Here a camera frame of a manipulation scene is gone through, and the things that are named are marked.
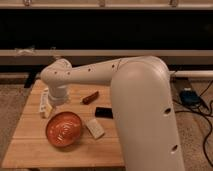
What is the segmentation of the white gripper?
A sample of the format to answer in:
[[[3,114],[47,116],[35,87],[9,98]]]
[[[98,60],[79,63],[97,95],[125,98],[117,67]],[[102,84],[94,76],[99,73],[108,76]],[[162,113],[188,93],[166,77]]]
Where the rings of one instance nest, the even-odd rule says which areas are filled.
[[[50,87],[48,93],[49,102],[52,106],[63,105],[69,98],[68,87]]]

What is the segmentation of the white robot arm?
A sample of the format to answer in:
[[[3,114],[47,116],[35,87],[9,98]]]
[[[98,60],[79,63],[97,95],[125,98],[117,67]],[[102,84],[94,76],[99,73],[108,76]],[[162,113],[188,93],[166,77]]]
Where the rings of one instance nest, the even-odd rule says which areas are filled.
[[[170,73],[158,57],[130,57],[74,67],[58,59],[42,70],[49,100],[61,105],[67,86],[106,84],[126,171],[185,171]]]

